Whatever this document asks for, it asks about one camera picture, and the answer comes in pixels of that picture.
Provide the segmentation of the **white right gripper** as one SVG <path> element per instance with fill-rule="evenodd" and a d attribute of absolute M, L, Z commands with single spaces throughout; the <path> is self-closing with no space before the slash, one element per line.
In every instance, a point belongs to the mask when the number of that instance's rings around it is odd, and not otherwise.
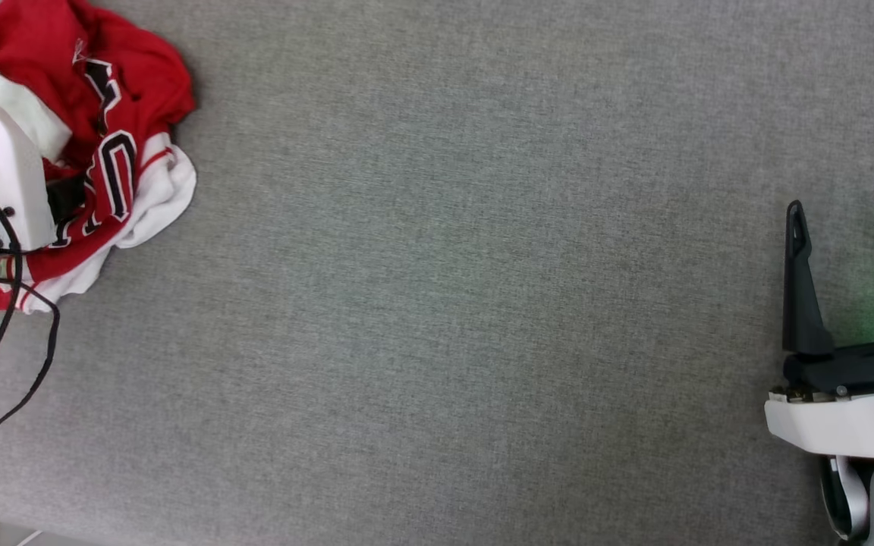
<path fill-rule="evenodd" d="M 816 455 L 874 459 L 874 343 L 835 349 L 810 269 L 801 201 L 786 213 L 783 350 L 787 384 L 764 403 L 768 431 Z"/>

